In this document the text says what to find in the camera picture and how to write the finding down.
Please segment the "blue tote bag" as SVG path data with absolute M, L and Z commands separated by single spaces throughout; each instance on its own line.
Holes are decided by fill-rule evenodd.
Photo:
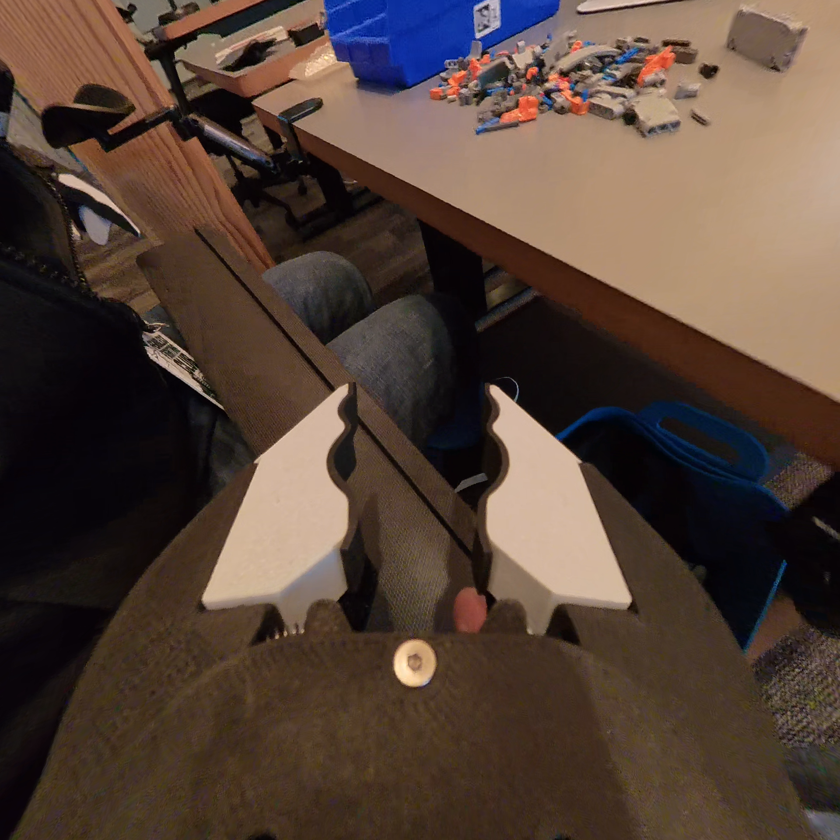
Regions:
M 595 467 L 690 568 L 746 650 L 786 568 L 770 525 L 788 508 L 763 485 L 765 447 L 682 402 L 591 410 L 556 438 Z

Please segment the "pile of building bricks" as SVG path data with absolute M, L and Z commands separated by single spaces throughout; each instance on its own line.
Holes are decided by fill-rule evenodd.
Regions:
M 484 49 L 475 41 L 467 57 L 444 63 L 428 97 L 473 108 L 477 135 L 552 112 L 622 122 L 649 139 L 680 129 L 676 103 L 697 98 L 701 83 L 679 80 L 668 94 L 669 72 L 694 65 L 698 56 L 684 38 L 602 43 L 580 39 L 573 30 L 539 45 L 520 40 L 512 50 Z

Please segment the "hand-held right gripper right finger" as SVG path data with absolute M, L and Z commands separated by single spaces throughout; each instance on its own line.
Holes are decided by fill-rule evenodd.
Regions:
M 476 588 L 546 634 L 561 606 L 625 611 L 632 595 L 581 460 L 500 387 L 486 387 L 486 475 L 476 510 Z

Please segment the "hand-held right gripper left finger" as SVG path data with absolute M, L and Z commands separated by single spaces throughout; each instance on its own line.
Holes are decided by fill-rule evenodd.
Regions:
M 350 478 L 359 425 L 356 384 L 329 395 L 257 458 L 203 593 L 203 607 L 276 608 L 288 631 L 320 600 L 350 615 L 368 559 Z

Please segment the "black table leg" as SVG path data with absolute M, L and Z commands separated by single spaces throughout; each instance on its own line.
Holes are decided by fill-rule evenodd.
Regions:
M 480 345 L 476 322 L 487 313 L 482 258 L 424 221 L 418 222 L 433 291 L 455 353 L 458 396 L 467 404 L 480 402 Z

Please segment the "wooden pillar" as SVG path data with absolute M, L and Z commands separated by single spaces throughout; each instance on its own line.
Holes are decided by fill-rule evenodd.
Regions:
M 130 99 L 135 119 L 173 104 L 113 2 L 2 1 L 1 29 L 2 61 L 37 112 L 89 82 Z M 258 271 L 274 264 L 201 144 L 170 124 L 109 153 L 95 141 L 75 153 L 147 236 L 212 228 Z

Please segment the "person's right hand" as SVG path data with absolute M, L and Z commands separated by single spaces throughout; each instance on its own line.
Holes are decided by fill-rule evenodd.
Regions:
M 453 622 L 462 634 L 477 634 L 483 627 L 488 613 L 486 597 L 473 586 L 460 590 L 454 599 Z

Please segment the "black office chair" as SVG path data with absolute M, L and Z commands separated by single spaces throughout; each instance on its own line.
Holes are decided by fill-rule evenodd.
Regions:
M 113 132 L 134 110 L 131 100 L 119 91 L 88 84 L 78 89 L 71 104 L 54 104 L 43 111 L 41 128 L 47 143 L 55 149 L 95 140 L 104 151 L 111 152 L 169 123 L 182 140 L 199 140 L 205 151 L 228 160 L 235 177 L 232 194 L 240 206 L 249 202 L 256 208 L 262 203 L 280 207 L 288 226 L 303 238 L 318 235 L 354 213 L 354 197 L 344 187 L 341 176 L 331 182 L 324 175 L 318 181 L 325 198 L 323 208 L 296 215 L 288 203 L 270 194 L 268 188 L 295 183 L 298 193 L 305 195 L 307 187 L 302 177 L 309 174 L 308 163 L 286 151 L 264 152 L 200 113 L 177 106 L 163 108 Z

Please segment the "large grey brick housing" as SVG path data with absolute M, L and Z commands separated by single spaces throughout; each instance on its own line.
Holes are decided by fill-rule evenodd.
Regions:
M 741 5 L 733 16 L 724 46 L 775 72 L 785 73 L 799 55 L 810 28 L 790 15 Z

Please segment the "person's black jacket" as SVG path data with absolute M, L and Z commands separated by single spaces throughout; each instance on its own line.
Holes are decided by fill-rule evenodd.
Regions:
M 100 297 L 50 160 L 7 140 L 2 64 L 2 618 L 114 611 L 229 481 L 219 411 Z

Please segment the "blue plastic bin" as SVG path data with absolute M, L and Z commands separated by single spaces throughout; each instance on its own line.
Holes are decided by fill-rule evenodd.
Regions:
M 410 88 L 466 58 L 549 20 L 559 1 L 325 1 L 335 55 L 354 75 Z

